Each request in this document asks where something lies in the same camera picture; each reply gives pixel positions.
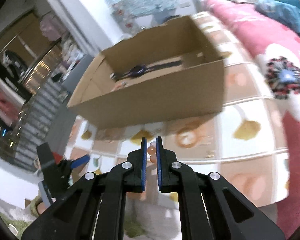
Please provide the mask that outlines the left hand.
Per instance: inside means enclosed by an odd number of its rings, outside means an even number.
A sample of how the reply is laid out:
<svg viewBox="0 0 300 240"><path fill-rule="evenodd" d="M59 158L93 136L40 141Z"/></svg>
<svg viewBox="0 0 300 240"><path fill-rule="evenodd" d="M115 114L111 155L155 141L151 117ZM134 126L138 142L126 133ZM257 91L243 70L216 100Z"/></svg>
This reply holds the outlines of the left hand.
<svg viewBox="0 0 300 240"><path fill-rule="evenodd" d="M36 196L30 203L32 215L38 218L48 207L43 202L41 196Z"/></svg>

